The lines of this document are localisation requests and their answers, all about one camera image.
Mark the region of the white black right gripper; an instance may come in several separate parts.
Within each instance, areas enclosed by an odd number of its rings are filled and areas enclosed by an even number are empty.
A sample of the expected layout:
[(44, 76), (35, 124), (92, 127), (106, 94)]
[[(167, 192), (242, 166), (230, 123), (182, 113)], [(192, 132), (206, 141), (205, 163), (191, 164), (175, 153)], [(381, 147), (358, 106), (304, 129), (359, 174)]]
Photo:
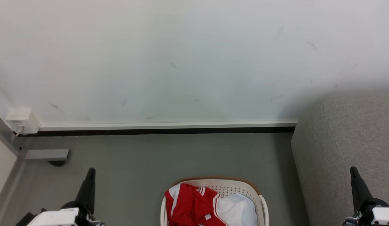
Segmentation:
[(343, 226), (389, 226), (389, 205), (373, 198), (357, 167), (350, 168), (354, 215)]

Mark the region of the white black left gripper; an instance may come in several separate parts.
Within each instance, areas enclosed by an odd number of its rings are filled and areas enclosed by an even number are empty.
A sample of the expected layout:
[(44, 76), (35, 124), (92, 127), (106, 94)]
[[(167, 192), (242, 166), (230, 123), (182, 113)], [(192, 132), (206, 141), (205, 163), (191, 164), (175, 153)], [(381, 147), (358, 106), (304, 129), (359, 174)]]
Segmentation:
[(33, 215), (28, 212), (16, 226), (104, 226), (94, 218), (96, 170), (90, 168), (82, 182), (75, 201), (68, 202), (58, 211), (41, 209)]

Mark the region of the red white striped jersey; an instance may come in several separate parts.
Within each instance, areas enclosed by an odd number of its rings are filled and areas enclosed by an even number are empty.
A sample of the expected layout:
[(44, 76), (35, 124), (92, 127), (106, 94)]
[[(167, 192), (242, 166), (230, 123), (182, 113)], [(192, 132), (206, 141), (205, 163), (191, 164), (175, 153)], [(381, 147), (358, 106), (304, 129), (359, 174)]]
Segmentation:
[(206, 186), (172, 186), (164, 193), (168, 226), (228, 226), (216, 211), (220, 197)]

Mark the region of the cream perforated plastic laundry basket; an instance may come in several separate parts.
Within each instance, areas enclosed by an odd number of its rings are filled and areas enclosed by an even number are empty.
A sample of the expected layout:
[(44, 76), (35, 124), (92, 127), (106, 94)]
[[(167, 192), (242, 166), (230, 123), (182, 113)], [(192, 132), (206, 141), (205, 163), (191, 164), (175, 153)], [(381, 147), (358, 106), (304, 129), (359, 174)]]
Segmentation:
[[(198, 176), (180, 179), (173, 186), (187, 183), (192, 186), (206, 186), (220, 194), (221, 198), (231, 194), (242, 194), (248, 197), (256, 206), (258, 226), (270, 226), (267, 203), (258, 187), (252, 182), (229, 176)], [(160, 226), (168, 226), (165, 211), (165, 198), (160, 209)]]

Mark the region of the grey fabric sofa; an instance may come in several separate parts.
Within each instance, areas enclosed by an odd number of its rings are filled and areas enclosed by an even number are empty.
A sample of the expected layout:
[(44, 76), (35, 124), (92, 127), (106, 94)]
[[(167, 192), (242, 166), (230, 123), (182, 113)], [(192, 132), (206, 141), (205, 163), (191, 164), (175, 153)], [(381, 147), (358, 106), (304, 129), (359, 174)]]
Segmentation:
[(291, 148), (311, 226), (341, 226), (354, 214), (353, 166), (389, 204), (389, 91), (315, 103), (297, 123)]

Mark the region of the grey framed beige panel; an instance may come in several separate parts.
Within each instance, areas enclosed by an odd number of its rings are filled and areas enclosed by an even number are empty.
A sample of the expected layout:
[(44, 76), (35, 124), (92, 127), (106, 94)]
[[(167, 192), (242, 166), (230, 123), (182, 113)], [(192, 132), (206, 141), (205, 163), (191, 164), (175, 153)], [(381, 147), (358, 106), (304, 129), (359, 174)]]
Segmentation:
[(0, 118), (0, 218), (14, 194), (20, 171), (22, 146), (15, 133)]

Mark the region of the white black baseboard strip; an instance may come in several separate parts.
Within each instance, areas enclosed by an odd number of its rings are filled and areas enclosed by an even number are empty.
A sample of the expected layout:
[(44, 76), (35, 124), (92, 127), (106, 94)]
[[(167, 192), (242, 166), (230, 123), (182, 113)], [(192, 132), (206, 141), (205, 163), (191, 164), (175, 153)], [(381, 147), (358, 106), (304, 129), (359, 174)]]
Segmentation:
[(297, 120), (170, 123), (42, 124), (19, 137), (79, 137), (156, 134), (291, 133)]

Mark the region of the white cloth garment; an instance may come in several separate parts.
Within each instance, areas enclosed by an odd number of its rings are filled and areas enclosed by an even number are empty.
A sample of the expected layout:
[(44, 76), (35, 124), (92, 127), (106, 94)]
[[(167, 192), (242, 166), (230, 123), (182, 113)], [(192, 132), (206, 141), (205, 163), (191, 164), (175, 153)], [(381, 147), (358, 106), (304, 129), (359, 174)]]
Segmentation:
[(213, 199), (214, 215), (224, 226), (258, 226), (256, 206), (242, 194)]

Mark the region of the white wall socket box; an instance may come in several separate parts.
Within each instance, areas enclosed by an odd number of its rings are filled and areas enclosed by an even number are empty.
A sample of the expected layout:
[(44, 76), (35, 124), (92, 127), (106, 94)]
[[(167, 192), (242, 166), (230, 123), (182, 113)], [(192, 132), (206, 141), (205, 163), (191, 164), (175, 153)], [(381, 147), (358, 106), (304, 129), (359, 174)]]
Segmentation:
[(40, 130), (40, 121), (30, 109), (12, 109), (5, 118), (12, 131), (20, 134), (36, 134)]

